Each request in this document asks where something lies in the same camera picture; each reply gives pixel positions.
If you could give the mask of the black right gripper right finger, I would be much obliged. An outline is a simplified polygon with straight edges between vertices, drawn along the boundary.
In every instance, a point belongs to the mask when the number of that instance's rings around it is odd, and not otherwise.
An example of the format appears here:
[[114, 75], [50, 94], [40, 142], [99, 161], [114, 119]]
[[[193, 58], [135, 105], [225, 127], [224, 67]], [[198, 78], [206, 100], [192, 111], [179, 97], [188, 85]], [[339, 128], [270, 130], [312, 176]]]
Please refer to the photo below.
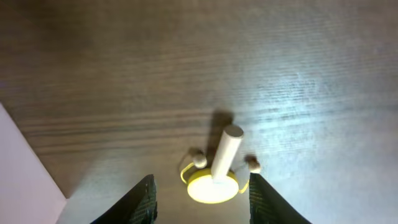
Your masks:
[[250, 224], [310, 224], [261, 174], [249, 178]]

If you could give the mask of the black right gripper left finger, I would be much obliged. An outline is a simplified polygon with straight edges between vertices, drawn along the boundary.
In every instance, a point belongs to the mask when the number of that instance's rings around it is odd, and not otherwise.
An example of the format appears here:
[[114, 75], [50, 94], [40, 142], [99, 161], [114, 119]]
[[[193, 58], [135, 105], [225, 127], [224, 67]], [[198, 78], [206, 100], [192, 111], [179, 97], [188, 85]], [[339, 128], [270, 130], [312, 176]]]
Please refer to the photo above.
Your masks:
[[157, 219], [156, 193], [154, 175], [146, 175], [91, 224], [154, 224]]

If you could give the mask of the yellow ball wooden stick toy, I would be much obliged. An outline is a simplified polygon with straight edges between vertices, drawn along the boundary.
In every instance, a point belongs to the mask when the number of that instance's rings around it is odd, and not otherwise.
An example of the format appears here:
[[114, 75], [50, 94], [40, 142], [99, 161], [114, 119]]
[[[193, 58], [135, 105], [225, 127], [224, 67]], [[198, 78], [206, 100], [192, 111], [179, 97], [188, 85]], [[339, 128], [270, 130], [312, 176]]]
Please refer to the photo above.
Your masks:
[[223, 129], [212, 163], [202, 152], [192, 156], [192, 161], [180, 171], [181, 181], [187, 186], [188, 195], [196, 202], [218, 204], [227, 202], [249, 188], [247, 180], [241, 188], [231, 169], [234, 158], [243, 141], [244, 131], [235, 124]]

